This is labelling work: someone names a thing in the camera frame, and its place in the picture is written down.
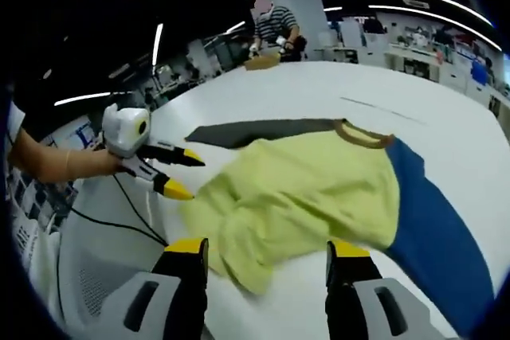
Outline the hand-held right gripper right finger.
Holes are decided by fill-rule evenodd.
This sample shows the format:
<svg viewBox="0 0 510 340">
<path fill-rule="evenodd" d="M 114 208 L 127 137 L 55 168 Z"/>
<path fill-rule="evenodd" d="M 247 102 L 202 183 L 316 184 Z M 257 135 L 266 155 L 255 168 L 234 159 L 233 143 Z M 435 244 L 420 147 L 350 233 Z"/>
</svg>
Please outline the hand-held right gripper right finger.
<svg viewBox="0 0 510 340">
<path fill-rule="evenodd" d="M 430 310 L 370 253 L 343 240 L 327 246 L 325 312 L 331 339 L 441 339 Z"/>
</svg>

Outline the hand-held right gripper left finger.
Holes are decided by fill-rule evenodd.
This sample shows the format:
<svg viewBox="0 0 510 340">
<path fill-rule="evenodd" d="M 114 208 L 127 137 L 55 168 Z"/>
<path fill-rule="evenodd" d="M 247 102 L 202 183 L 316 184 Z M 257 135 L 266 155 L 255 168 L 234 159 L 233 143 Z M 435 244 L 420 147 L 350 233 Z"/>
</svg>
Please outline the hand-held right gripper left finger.
<svg viewBox="0 0 510 340">
<path fill-rule="evenodd" d="M 209 241 L 166 246 L 149 272 L 115 290 L 116 339 L 200 339 L 207 308 Z"/>
</svg>

